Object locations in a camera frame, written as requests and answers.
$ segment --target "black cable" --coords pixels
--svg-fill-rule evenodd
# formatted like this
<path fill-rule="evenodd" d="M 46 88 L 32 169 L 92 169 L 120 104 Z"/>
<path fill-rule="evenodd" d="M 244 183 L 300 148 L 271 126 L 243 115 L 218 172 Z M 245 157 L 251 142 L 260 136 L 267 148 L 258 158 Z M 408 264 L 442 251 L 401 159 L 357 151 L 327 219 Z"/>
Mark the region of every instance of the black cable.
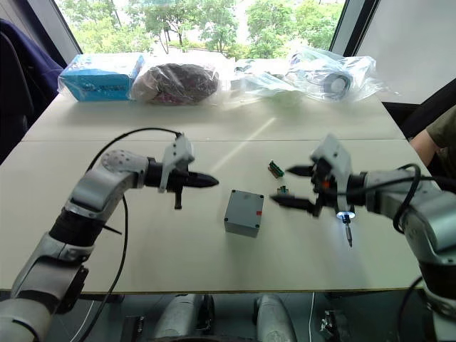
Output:
<path fill-rule="evenodd" d="M 176 135 L 176 138 L 181 136 L 182 133 L 176 132 L 174 130 L 168 130 L 166 128 L 158 128 L 158 127 L 146 127 L 146 128 L 138 128 L 137 130 L 131 130 L 129 132 L 123 133 L 122 135 L 119 135 L 118 137 L 112 139 L 108 144 L 106 144 L 97 154 L 96 156 L 92 159 L 92 162 L 88 166 L 87 171 L 91 170 L 93 166 L 95 165 L 96 161 L 98 158 L 114 143 L 116 143 L 119 140 L 122 140 L 123 138 L 129 136 L 130 134 L 136 133 L 136 132 L 142 132 L 144 130 L 161 130 L 163 132 L 169 132 L 173 133 Z M 125 263 L 125 258 L 127 256 L 127 245 L 128 245 L 128 205 L 127 205 L 127 200 L 125 199 L 125 195 L 122 196 L 122 202 L 123 202 L 123 209 L 125 210 L 125 235 L 123 237 L 123 250 L 122 250 L 122 259 L 120 260 L 120 265 L 119 269 L 117 271 L 117 274 L 115 275 L 115 278 L 113 280 L 113 283 L 111 284 L 108 292 L 106 292 L 106 295 L 104 296 L 103 300 L 100 303 L 100 306 L 98 307 L 95 315 L 92 318 L 92 321 L 90 322 L 90 325 L 87 327 L 87 329 L 84 331 L 84 334 L 79 338 L 79 342 L 84 342 L 84 340 L 90 335 L 93 327 L 96 325 L 98 318 L 101 315 L 101 312 L 103 311 L 103 308 L 106 304 L 106 301 L 108 300 L 109 296 L 112 294 L 113 289 L 115 288 L 115 285 L 117 284 L 120 275 L 122 274 L 123 270 L 123 265 Z"/>
<path fill-rule="evenodd" d="M 98 153 L 97 155 L 92 159 L 92 162 L 90 163 L 90 165 L 88 166 L 87 171 L 89 171 L 96 163 L 97 159 L 114 143 L 116 143 L 117 141 L 119 140 L 122 140 L 123 138 L 129 136 L 130 134 L 133 134 L 133 133 L 137 133 L 137 132 L 142 132 L 144 130 L 161 130 L 163 132 L 169 132 L 169 133 L 173 133 L 173 134 L 176 134 L 176 138 L 178 138 L 179 136 L 181 136 L 182 133 L 179 133 L 179 132 L 176 132 L 175 130 L 168 130 L 167 128 L 160 128 L 160 127 L 144 127 L 144 128 L 138 128 L 137 130 L 131 130 L 129 132 L 126 132 L 126 133 L 123 133 L 122 135 L 119 135 L 118 137 L 112 139 L 107 145 L 105 145 L 105 147 L 103 147 Z"/>
<path fill-rule="evenodd" d="M 398 317 L 397 317 L 397 321 L 396 321 L 396 337 L 397 337 L 397 340 L 398 342 L 400 342 L 400 328 L 402 326 L 402 317 L 404 315 L 404 310 L 405 310 L 405 306 L 407 305 L 407 302 L 408 302 L 408 299 L 410 298 L 410 296 L 412 295 L 413 293 L 413 290 L 415 289 L 415 287 L 420 283 L 420 281 L 423 280 L 423 277 L 422 276 L 419 276 L 410 286 L 409 288 L 407 289 L 407 292 L 405 292 L 405 295 L 404 295 L 404 298 L 402 299 L 402 302 L 400 303 L 400 306 L 399 306 L 399 311 L 398 311 Z"/>
<path fill-rule="evenodd" d="M 398 233 L 401 233 L 401 234 L 404 234 L 404 230 L 399 227 L 399 220 L 402 217 L 402 215 L 404 214 L 404 212 L 407 209 L 410 202 L 412 201 L 413 196 L 415 196 L 415 192 L 416 192 L 416 189 L 418 188 L 418 185 L 420 184 L 420 178 L 421 178 L 421 169 L 416 164 L 406 164 L 404 166 L 399 167 L 399 169 L 407 169 L 409 167 L 413 167 L 415 169 L 415 174 L 413 175 L 413 181 L 412 181 L 412 184 L 410 185 L 410 189 L 407 192 L 407 196 L 405 196 L 405 199 L 400 204 L 399 209 L 394 214 L 394 218 L 393 218 L 393 227 Z"/>
<path fill-rule="evenodd" d="M 389 180 L 389 181 L 384 182 L 384 183 L 375 184 L 375 185 L 372 185 L 370 187 L 362 187 L 362 188 L 359 188 L 359 189 L 352 189 L 352 190 L 349 190 L 347 192 L 337 192 L 334 189 L 326 189 L 326 188 L 322 188 L 322 187 L 317 187 L 316 191 L 319 194 L 328 195 L 328 196 L 332 196 L 332 197 L 365 195 L 367 192 L 379 189 L 381 187 L 387 187 L 388 185 L 394 185 L 394 184 L 409 182 L 409 181 L 413 180 L 413 178 L 414 177 L 398 178 L 396 180 Z M 453 180 L 453 179 L 448 178 L 448 177 L 421 176 L 420 180 L 433 180 L 435 182 L 441 182 L 442 184 L 456 186 L 456 180 Z"/>
<path fill-rule="evenodd" d="M 117 282 L 120 278 L 120 274 L 122 273 L 122 270 L 123 270 L 123 265 L 125 263 L 125 257 L 127 256 L 127 244 L 128 244 L 128 206 L 127 206 L 127 200 L 125 199 L 125 196 L 122 196 L 122 202 L 123 202 L 123 208 L 125 210 L 125 233 L 123 236 L 122 259 L 120 260 L 119 269 L 117 270 L 117 274 L 115 275 L 114 281 L 111 284 L 108 292 L 106 292 L 105 297 L 101 301 L 101 304 L 98 307 L 97 312 L 95 313 L 95 316 L 92 318 L 90 325 L 84 331 L 84 334 L 81 336 L 81 338 L 79 338 L 79 342 L 83 342 L 89 336 L 93 327 L 96 325 L 98 317 L 100 317 L 101 311 L 103 311 L 106 301 L 108 300 L 109 296 L 112 294 L 113 289 L 114 289 L 115 285 L 117 284 Z"/>

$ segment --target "tree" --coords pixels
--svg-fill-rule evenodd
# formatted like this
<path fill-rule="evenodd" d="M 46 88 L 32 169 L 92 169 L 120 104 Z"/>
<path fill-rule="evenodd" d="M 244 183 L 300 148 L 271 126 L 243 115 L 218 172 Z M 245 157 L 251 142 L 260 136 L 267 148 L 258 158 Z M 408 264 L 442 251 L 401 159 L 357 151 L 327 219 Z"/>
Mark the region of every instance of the tree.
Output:
<path fill-rule="evenodd" d="M 234 43 L 227 48 L 226 56 L 236 61 L 250 57 L 250 47 L 244 44 Z"/>
<path fill-rule="evenodd" d="M 143 2 L 141 0 L 128 0 L 128 4 L 124 9 L 130 18 L 131 26 L 144 25 Z"/>
<path fill-rule="evenodd" d="M 84 53 L 152 50 L 143 27 L 120 25 L 111 0 L 60 0 L 58 5 Z"/>
<path fill-rule="evenodd" d="M 298 35 L 314 48 L 327 50 L 341 16 L 343 4 L 317 4 L 306 0 L 296 9 Z"/>
<path fill-rule="evenodd" d="M 247 9 L 252 58 L 277 57 L 292 34 L 292 8 L 284 0 L 256 0 Z"/>
<path fill-rule="evenodd" d="M 223 53 L 236 41 L 237 20 L 234 0 L 200 0 L 195 16 L 202 30 L 200 38 L 207 39 L 206 47 Z"/>
<path fill-rule="evenodd" d="M 142 12 L 148 32 L 159 36 L 160 41 L 161 31 L 167 34 L 168 40 L 170 40 L 169 31 L 175 32 L 181 46 L 185 29 L 191 28 L 195 22 L 195 9 L 189 0 L 175 0 L 168 4 L 143 3 Z"/>
<path fill-rule="evenodd" d="M 120 25 L 115 5 L 111 0 L 60 0 L 58 7 L 74 26 L 80 26 L 88 21 L 98 23 L 105 18 L 109 18 L 113 26 Z"/>
<path fill-rule="evenodd" d="M 152 50 L 152 39 L 140 27 L 113 30 L 109 18 L 86 22 L 72 29 L 84 53 L 143 52 Z"/>

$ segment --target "wire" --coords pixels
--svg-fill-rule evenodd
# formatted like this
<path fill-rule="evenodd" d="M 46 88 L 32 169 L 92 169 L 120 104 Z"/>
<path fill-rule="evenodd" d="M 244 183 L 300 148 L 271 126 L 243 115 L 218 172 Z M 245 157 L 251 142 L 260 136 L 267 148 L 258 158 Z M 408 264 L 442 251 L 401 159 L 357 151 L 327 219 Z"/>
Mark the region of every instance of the wire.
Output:
<path fill-rule="evenodd" d="M 337 192 L 333 189 L 325 189 L 325 188 L 322 188 L 322 187 L 317 187 L 316 188 L 316 191 L 319 193 L 319 194 L 324 194 L 324 195 L 329 195 L 329 196 L 333 196 L 333 197 L 336 197 L 336 196 L 355 196 L 355 195 L 364 195 L 366 194 L 367 192 L 370 192 L 372 190 L 376 190 L 376 189 L 379 189 L 381 187 L 387 187 L 388 185 L 394 185 L 394 184 L 399 184 L 399 183 L 404 183 L 404 182 L 409 182 L 411 180 L 413 180 L 414 177 L 404 177 L 404 178 L 398 178 L 396 180 L 389 180 L 387 182 L 384 182 L 384 183 L 379 183 L 379 184 L 375 184 L 375 185 L 372 185 L 370 187 L 363 187 L 363 188 L 359 188 L 359 189 L 352 189 L 352 190 L 349 190 L 347 192 Z M 420 177 L 420 180 L 433 180 L 435 182 L 441 182 L 442 184 L 446 184 L 446 185 L 452 185 L 452 186 L 456 186 L 456 180 L 453 180 L 451 178 L 448 178 L 448 177 L 440 177 L 440 176 L 421 176 Z"/>
<path fill-rule="evenodd" d="M 415 174 L 413 175 L 413 181 L 412 181 L 412 184 L 410 185 L 410 189 L 408 190 L 407 196 L 405 196 L 405 199 L 400 204 L 398 211 L 394 214 L 394 218 L 393 218 L 393 227 L 398 233 L 401 233 L 401 234 L 404 234 L 404 230 L 399 227 L 400 218 L 402 217 L 402 215 L 406 211 L 408 205 L 412 201 L 413 196 L 415 196 L 415 192 L 416 192 L 416 189 L 418 188 L 418 185 L 420 184 L 420 178 L 421 178 L 421 169 L 416 164 L 406 164 L 399 168 L 407 169 L 409 167 L 413 167 L 415 169 Z"/>
<path fill-rule="evenodd" d="M 309 342 L 312 342 L 312 316 L 314 314 L 315 292 L 312 292 L 311 313 L 309 315 Z"/>
<path fill-rule="evenodd" d="M 407 289 L 407 292 L 405 292 L 404 298 L 402 299 L 402 302 L 400 303 L 399 311 L 398 311 L 398 318 L 397 318 L 397 323 L 396 323 L 396 337 L 398 342 L 400 342 L 400 328 L 402 326 L 402 317 L 404 315 L 404 310 L 405 306 L 407 305 L 408 299 L 413 293 L 413 290 L 415 287 L 420 283 L 420 281 L 423 280 L 422 276 L 419 276 Z"/>
<path fill-rule="evenodd" d="M 167 128 L 159 128 L 159 127 L 145 127 L 145 128 L 138 128 L 137 130 L 131 130 L 129 132 L 126 132 L 126 133 L 123 133 L 122 135 L 119 135 L 118 137 L 112 139 L 108 144 L 106 144 L 97 154 L 96 156 L 92 159 L 92 162 L 90 162 L 87 170 L 91 170 L 93 168 L 93 166 L 95 165 L 96 161 L 98 160 L 98 158 L 111 146 L 113 145 L 114 143 L 116 143 L 117 141 L 119 140 L 122 140 L 123 138 L 133 134 L 133 133 L 137 133 L 137 132 L 142 132 L 142 131 L 145 131 L 145 130 L 161 130 L 163 132 L 169 132 L 169 133 L 173 133 L 176 135 L 176 138 L 178 138 L 179 136 L 182 135 L 182 133 L 179 133 L 175 130 L 168 130 Z M 115 278 L 108 290 L 108 292 L 106 292 L 105 296 L 103 297 L 103 300 L 101 301 L 100 303 L 100 306 L 98 307 L 95 315 L 93 316 L 92 318 L 92 321 L 90 322 L 89 326 L 87 327 L 87 329 L 85 330 L 84 334 L 81 336 L 81 338 L 79 338 L 78 342 L 83 342 L 91 333 L 93 327 L 96 325 L 97 323 L 97 320 L 98 318 L 100 317 L 101 315 L 101 312 L 103 311 L 103 308 L 106 304 L 106 301 L 108 300 L 109 296 L 112 294 L 113 292 L 113 289 L 115 288 L 115 285 L 117 284 L 119 278 L 120 278 L 120 275 L 122 274 L 122 270 L 123 270 L 123 265 L 125 263 L 125 258 L 127 256 L 127 245 L 128 245 L 128 205 L 127 205 L 127 200 L 125 199 L 125 195 L 122 196 L 122 202 L 123 202 L 123 208 L 124 208 L 124 211 L 125 211 L 125 234 L 124 234 L 124 237 L 123 237 L 123 250 L 122 250 L 122 259 L 120 260 L 120 265 L 119 265 L 119 269 L 117 271 L 117 274 L 115 275 Z"/>
<path fill-rule="evenodd" d="M 176 134 L 176 138 L 182 135 L 182 133 L 179 133 L 175 130 L 168 130 L 167 128 L 160 128 L 160 127 L 144 127 L 144 128 L 138 128 L 137 130 L 131 130 L 129 132 L 123 133 L 122 135 L 119 135 L 118 137 L 112 139 L 108 144 L 105 145 L 98 153 L 97 155 L 92 159 L 92 162 L 87 168 L 87 171 L 89 171 L 96 163 L 97 159 L 114 143 L 116 143 L 119 140 L 122 140 L 123 138 L 126 138 L 127 136 L 137 133 L 137 132 L 142 132 L 144 130 L 161 130 L 163 132 L 169 132 L 169 133 L 174 133 Z"/>
<path fill-rule="evenodd" d="M 87 321 L 87 318 L 88 316 L 90 315 L 90 312 L 92 311 L 92 308 L 93 308 L 93 304 L 95 303 L 95 301 L 92 301 L 92 304 L 90 305 L 90 307 L 88 308 L 88 311 L 87 311 L 87 314 L 85 315 L 85 318 L 81 324 L 81 326 L 79 327 L 78 331 L 76 331 L 76 333 L 74 334 L 73 338 L 70 340 L 70 342 L 73 342 L 74 340 L 76 340 L 76 336 L 79 335 L 79 333 L 81 332 L 81 330 L 83 330 L 83 327 L 84 327 L 84 324 L 86 324 L 86 321 Z"/>
<path fill-rule="evenodd" d="M 87 327 L 85 330 L 84 334 L 79 338 L 79 342 L 83 342 L 91 333 L 93 327 L 96 325 L 98 317 L 101 315 L 101 311 L 103 311 L 103 307 L 106 304 L 106 301 L 108 300 L 108 297 L 112 294 L 113 289 L 115 285 L 117 284 L 120 274 L 122 273 L 123 270 L 123 265 L 125 263 L 125 257 L 127 256 L 127 244 L 128 244 L 128 206 L 127 206 L 127 200 L 125 199 L 125 196 L 122 196 L 122 202 L 123 202 L 123 207 L 125 209 L 125 233 L 123 235 L 123 250 L 122 250 L 122 259 L 120 260 L 120 265 L 119 269 L 117 271 L 117 274 L 115 275 L 114 281 L 111 284 L 111 287 L 109 288 L 108 292 L 106 292 L 106 295 L 104 296 L 103 300 L 101 301 L 100 306 L 98 307 L 95 316 L 92 318 L 92 321 L 90 322 L 90 325 Z"/>

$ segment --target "person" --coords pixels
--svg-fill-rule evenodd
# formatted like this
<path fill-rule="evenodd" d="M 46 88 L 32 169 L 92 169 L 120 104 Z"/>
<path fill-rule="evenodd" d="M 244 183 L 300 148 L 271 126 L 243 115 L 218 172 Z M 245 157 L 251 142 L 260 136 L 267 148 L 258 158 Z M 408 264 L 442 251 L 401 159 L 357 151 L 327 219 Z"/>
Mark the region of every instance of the person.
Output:
<path fill-rule="evenodd" d="M 434 176 L 456 180 L 456 105 L 415 136 L 410 144 Z M 442 185 L 456 192 L 456 187 Z"/>

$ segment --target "person's arm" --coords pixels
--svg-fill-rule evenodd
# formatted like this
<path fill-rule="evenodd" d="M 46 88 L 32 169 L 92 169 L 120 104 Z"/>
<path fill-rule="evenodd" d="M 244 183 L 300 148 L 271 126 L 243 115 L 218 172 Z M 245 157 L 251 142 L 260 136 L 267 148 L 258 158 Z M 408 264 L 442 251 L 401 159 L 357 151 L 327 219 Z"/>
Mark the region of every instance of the person's arm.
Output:
<path fill-rule="evenodd" d="M 456 146 L 456 105 L 428 125 L 410 144 L 426 166 L 440 148 Z"/>
<path fill-rule="evenodd" d="M 421 133 L 410 141 L 410 144 L 425 166 L 430 164 L 430 161 L 434 158 L 434 154 L 440 149 L 430 137 L 427 130 L 421 131 Z"/>

